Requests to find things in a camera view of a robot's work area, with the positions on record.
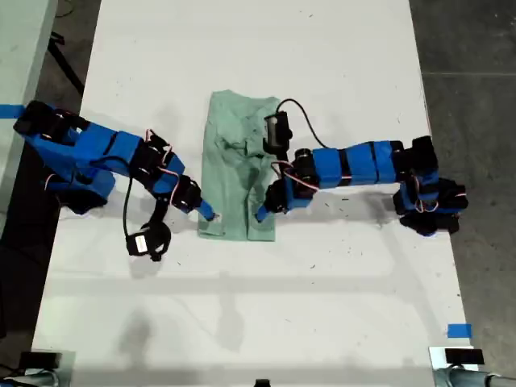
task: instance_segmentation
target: red wire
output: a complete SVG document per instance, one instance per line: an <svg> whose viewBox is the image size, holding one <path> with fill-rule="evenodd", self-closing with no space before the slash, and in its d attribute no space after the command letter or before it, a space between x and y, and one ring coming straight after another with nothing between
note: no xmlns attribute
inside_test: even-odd
<svg viewBox="0 0 516 387"><path fill-rule="evenodd" d="M177 183L176 185L174 186L174 189L172 190L172 193L170 194L170 202L172 203L172 199L174 197L174 194L176 193L176 189L177 187L179 186L179 173L175 173L173 171L169 171L168 169L165 169L165 168L160 168L158 167L158 169L163 172L163 173L167 173L168 175L173 175L175 177L177 177Z"/></svg>

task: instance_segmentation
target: white tabletop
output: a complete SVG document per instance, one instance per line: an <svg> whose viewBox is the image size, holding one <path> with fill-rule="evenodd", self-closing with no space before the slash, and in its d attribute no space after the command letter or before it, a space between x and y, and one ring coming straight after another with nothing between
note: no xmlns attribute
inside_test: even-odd
<svg viewBox="0 0 516 387"><path fill-rule="evenodd" d="M407 0L102 2L86 118L154 128L200 181L221 89L296 98L339 148L429 132ZM292 151L316 148L285 108ZM464 322L449 236L401 226L395 185L318 193L277 218L274 243L200 239L198 216L170 209L160 264L127 255L126 188L61 211L33 347L76 352L73 385L430 386L427 348L468 344L446 337ZM153 206L135 185L130 230Z"/></svg>

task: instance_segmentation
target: concrete floor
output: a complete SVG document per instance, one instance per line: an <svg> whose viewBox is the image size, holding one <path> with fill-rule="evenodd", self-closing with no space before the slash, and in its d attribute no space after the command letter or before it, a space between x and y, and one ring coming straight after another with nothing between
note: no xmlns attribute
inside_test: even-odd
<svg viewBox="0 0 516 387"><path fill-rule="evenodd" d="M60 0L58 14L71 5L73 13L56 19L54 31L67 39L63 53L85 79L100 0ZM470 207L452 244L473 343L484 349L489 370L516 376L516 228L511 226L516 224L516 2L410 0L410 5L440 166L444 176L468 189ZM76 90L50 56L36 97L80 109ZM43 284L41 271L37 277ZM27 295L35 307L13 309L32 318L8 322L0 362L16 364L17 351L30 347L39 299L37 290Z"/></svg>

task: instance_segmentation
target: green cloth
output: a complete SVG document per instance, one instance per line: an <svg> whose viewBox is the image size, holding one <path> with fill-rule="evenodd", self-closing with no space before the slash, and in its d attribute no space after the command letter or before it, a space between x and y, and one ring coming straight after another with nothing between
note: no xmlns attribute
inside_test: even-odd
<svg viewBox="0 0 516 387"><path fill-rule="evenodd" d="M274 240L274 217L258 223L254 214L271 183L264 152L264 117L274 113L275 97L248 98L230 90L211 94L202 153L202 198L220 218L200 217L201 237L227 240Z"/></svg>

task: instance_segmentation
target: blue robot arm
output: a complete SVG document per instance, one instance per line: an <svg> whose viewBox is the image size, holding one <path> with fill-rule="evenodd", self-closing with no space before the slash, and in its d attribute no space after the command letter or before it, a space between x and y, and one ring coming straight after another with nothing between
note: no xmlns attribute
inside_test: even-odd
<svg viewBox="0 0 516 387"><path fill-rule="evenodd" d="M107 203L114 188L113 173L129 177L123 227L131 255L161 259L171 239L163 223L170 204L187 214L197 210L207 220L215 217L197 183L183 174L179 157L152 131L142 139L36 101L20 111L14 128L48 168L45 189L77 214ZM141 231L129 235L126 213L133 178L156 199L156 208Z"/></svg>
<svg viewBox="0 0 516 387"><path fill-rule="evenodd" d="M280 179L266 192L256 213L259 222L271 213L308 207L320 189L400 183L393 201L404 226L425 236L437 230L458 231L458 213L468 206L465 188L439 178L430 136L414 139L408 149L401 141L369 141L345 149L299 149L290 163L286 153L292 131L286 112L278 109L265 122L264 150L277 157L274 164L280 167Z"/></svg>

